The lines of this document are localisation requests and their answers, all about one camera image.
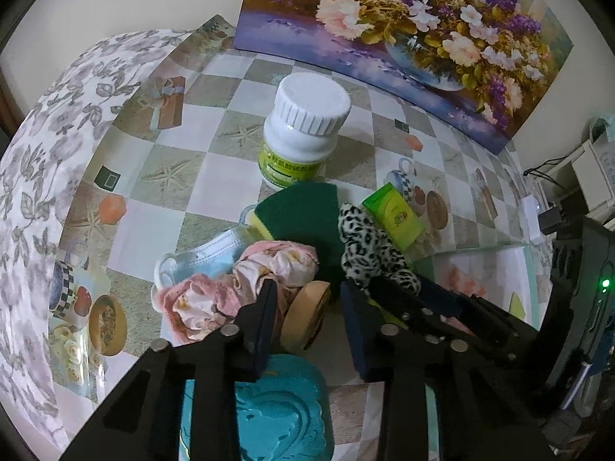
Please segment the floral wall covering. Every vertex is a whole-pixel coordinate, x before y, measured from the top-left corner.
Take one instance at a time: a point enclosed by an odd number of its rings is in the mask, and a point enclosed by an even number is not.
[[[235,46],[372,83],[497,154],[572,43],[543,0],[244,0]]]

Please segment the floral painting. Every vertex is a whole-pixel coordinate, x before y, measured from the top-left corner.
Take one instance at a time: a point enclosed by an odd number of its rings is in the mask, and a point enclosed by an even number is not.
[[[572,46],[544,0],[244,0],[235,38],[378,86],[495,154]]]

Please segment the white plastic bottle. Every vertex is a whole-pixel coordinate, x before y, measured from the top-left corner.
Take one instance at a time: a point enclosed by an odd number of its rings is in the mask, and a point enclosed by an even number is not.
[[[278,87],[273,111],[264,124],[258,166],[275,189],[310,180],[337,144],[351,101],[328,76],[298,72]]]

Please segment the cup illustration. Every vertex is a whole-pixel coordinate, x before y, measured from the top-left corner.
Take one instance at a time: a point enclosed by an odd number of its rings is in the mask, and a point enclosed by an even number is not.
[[[75,303],[76,291],[74,272],[74,269],[62,260],[56,260],[53,264],[49,310],[54,316],[60,319],[66,317],[73,303]]]
[[[408,169],[404,169],[404,163],[408,163]],[[414,178],[414,163],[409,158],[399,158],[399,169],[387,173],[385,184],[390,182],[396,191],[409,201],[412,197]]]

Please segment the surgical face mask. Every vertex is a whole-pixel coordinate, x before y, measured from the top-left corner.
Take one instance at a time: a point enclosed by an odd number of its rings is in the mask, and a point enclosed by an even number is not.
[[[229,274],[245,248],[262,239],[253,227],[239,224],[195,249],[167,253],[154,268],[156,289],[170,288],[193,274],[210,279]]]

